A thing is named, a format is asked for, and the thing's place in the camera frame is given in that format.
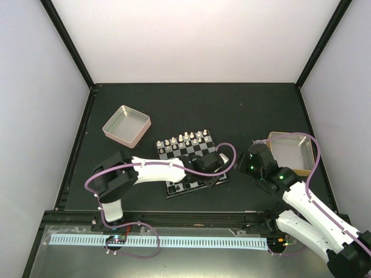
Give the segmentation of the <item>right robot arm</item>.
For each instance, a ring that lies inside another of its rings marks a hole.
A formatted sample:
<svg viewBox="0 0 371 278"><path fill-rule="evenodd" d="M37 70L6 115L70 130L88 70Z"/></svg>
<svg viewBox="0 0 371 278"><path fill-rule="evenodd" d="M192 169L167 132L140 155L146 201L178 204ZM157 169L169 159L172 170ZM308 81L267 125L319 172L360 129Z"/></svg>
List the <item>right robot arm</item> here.
<svg viewBox="0 0 371 278"><path fill-rule="evenodd" d="M292 169L281 167L265 144L239 153L234 168L279 198L264 212L267 232L295 237L319 255L334 277L370 276L370 231L360 232L325 205Z"/></svg>

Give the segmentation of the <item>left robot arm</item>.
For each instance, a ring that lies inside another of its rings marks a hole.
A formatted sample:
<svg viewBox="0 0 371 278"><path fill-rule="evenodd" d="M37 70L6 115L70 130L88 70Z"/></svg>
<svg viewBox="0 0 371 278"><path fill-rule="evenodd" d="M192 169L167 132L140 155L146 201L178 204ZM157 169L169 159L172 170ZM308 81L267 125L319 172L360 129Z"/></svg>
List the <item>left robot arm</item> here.
<svg viewBox="0 0 371 278"><path fill-rule="evenodd" d="M85 187L98 198L105 226L118 231L125 222L121 199L134 185L158 181L215 184L227 164L228 158L217 151L168 160L143 159L121 151L96 168Z"/></svg>

